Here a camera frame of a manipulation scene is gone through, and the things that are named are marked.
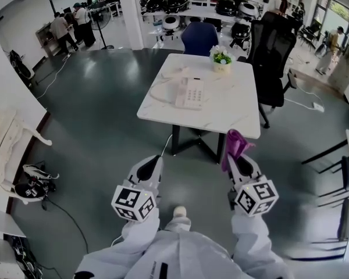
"potted plant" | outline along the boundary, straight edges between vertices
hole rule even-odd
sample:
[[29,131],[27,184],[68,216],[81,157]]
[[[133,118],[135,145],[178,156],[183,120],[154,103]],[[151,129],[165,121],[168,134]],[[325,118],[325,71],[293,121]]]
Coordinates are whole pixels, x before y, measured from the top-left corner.
[[232,61],[236,58],[234,55],[227,52],[224,46],[215,45],[210,51],[213,70],[217,73],[228,74],[232,66]]

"white wooden chair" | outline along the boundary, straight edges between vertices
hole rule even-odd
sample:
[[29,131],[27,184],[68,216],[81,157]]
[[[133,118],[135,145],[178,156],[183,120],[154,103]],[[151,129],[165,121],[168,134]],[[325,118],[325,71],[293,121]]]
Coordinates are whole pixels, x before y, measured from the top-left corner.
[[5,165],[10,159],[12,148],[19,141],[23,130],[32,133],[45,145],[51,146],[52,141],[43,139],[43,137],[33,128],[28,126],[20,117],[16,115],[14,109],[0,110],[0,192],[8,196],[19,198],[23,203],[41,201],[41,199],[26,199],[15,192],[10,191],[14,185],[5,180]]

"standing fan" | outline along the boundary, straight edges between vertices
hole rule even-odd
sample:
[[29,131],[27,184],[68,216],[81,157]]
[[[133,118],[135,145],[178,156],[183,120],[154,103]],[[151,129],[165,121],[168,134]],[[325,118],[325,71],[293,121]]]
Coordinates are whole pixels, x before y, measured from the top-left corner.
[[111,9],[109,4],[104,6],[100,3],[95,3],[89,6],[86,11],[86,16],[91,19],[91,27],[93,30],[98,30],[104,47],[102,49],[113,49],[113,45],[106,45],[101,29],[105,28],[111,19]]

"white protective suit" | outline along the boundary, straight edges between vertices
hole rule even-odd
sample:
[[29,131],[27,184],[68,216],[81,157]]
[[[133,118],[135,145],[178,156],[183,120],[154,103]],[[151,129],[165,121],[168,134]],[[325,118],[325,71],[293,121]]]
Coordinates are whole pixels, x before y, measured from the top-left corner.
[[188,231],[190,220],[186,217],[175,217],[166,230],[158,231],[159,211],[155,208],[145,222],[128,222],[123,227],[123,242],[85,255],[74,278],[293,278],[283,260],[272,252],[262,218],[245,216],[237,207],[235,212],[232,229],[238,242],[233,259],[213,240]]

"white flower pot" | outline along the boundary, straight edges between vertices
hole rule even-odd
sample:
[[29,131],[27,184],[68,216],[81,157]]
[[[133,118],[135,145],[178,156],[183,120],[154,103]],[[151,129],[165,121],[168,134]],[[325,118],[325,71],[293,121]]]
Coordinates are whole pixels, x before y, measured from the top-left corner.
[[232,68],[232,64],[220,64],[217,62],[213,63],[213,70],[217,73],[229,74]]

